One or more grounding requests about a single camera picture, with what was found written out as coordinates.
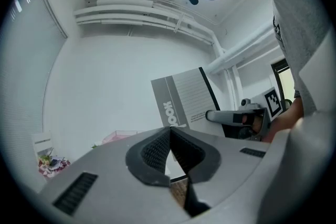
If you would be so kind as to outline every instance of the black stripe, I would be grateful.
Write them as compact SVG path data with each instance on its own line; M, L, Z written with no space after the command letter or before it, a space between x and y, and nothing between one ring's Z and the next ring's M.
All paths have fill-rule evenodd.
M180 177L177 177L177 178L173 178L173 179L170 179L170 183L174 183L174 182L177 182L177 181L180 181L180 180L184 180L186 178L188 178L187 175L180 176Z
M211 95L212 101L213 101L214 104L215 104L215 108L216 108L216 110L220 110L219 105L218 105L218 102L217 102L217 99L216 99L216 97L215 97L215 94L214 94L214 92L213 92L213 90L212 90L212 88L211 88L211 85L210 85L210 83L209 83L209 81L208 81L208 78L206 77L206 75L205 75L205 73L204 73L203 68L200 67L200 68L199 68L199 71L201 72L202 77L203 77L203 79L204 79L204 82L205 82L206 86L208 87L209 93L210 93L210 95Z

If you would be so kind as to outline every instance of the white wall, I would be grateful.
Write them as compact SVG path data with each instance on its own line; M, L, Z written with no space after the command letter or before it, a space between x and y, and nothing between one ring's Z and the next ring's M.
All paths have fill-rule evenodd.
M261 57L264 53L272 49L274 50L271 53ZM255 97L272 87L276 88L279 95L279 89L271 64L283 58L282 50L277 46L277 41L274 40L265 50L254 54L237 65L243 86L244 98Z
M229 49L273 20L272 0L243 0L215 29L221 46Z
M161 127L151 80L208 64L209 49L173 35L81 39L49 78L44 126L58 153L76 160L115 130Z

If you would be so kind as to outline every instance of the window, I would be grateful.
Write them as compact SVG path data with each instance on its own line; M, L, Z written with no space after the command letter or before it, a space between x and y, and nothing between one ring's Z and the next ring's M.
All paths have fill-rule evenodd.
M294 80L286 59L273 65L272 69L278 83L281 100L294 100Z
M46 0L14 0L0 29L2 154L15 178L35 191L46 181L31 139L44 131L47 81L65 40Z

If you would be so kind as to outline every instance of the window frame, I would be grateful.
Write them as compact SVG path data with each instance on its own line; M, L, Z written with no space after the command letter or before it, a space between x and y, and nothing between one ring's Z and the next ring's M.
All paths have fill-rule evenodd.
M271 64L271 67L272 67L275 79L277 81L277 84L278 84L281 101L283 101L283 100L285 100L285 94L283 93L284 89L282 88L282 84L281 84L281 80L280 80L279 74L282 73L282 72L284 72L284 71L286 71L286 70L288 70L289 69L289 65L288 65L286 59L283 58L283 60L280 60L280 61L278 61L276 63Z

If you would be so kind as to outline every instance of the pink object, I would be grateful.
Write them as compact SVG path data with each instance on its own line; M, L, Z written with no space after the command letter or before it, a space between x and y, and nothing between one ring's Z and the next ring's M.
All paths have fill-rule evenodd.
M121 140L121 139L130 137L132 135L135 135L141 132L143 131L114 131L110 135L106 136L103 139L102 143L106 144L106 143L114 142L114 141Z

